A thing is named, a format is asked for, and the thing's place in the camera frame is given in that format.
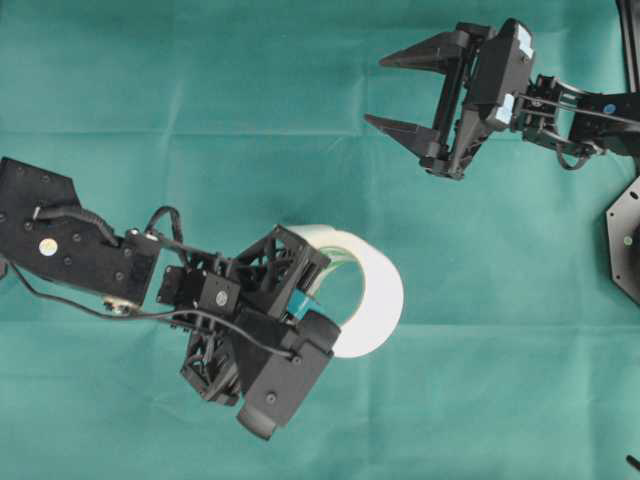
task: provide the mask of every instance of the metal plate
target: metal plate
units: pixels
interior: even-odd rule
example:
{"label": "metal plate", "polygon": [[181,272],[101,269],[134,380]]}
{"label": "metal plate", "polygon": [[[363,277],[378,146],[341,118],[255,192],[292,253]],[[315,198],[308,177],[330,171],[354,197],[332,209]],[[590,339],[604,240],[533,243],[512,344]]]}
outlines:
{"label": "metal plate", "polygon": [[640,178],[627,188],[607,210],[611,278],[640,304],[640,284],[632,272],[633,232],[640,225]]}

